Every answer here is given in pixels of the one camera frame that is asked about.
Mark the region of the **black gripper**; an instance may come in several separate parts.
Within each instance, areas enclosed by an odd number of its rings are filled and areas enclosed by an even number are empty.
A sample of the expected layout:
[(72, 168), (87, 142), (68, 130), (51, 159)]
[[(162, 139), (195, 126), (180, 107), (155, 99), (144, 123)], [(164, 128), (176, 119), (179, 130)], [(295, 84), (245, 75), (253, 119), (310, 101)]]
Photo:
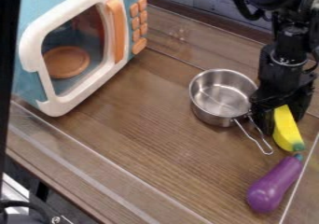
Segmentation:
[(275, 45), (261, 50), (259, 87), (251, 96), (254, 122), (266, 135), (274, 131), (274, 109), (289, 105), (294, 119), (299, 121), (309, 110), (314, 93), (315, 66), (305, 68), (309, 59), (282, 62), (275, 57)]

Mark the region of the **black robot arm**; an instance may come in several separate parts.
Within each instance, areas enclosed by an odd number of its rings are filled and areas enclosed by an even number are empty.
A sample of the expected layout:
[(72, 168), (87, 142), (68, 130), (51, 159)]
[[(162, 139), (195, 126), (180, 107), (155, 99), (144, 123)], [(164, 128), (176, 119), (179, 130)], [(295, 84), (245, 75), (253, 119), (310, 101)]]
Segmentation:
[(274, 110), (286, 105), (305, 117), (319, 67), (319, 0), (234, 0), (242, 16), (273, 23), (273, 42), (261, 50), (259, 87), (251, 96), (254, 121), (274, 130)]

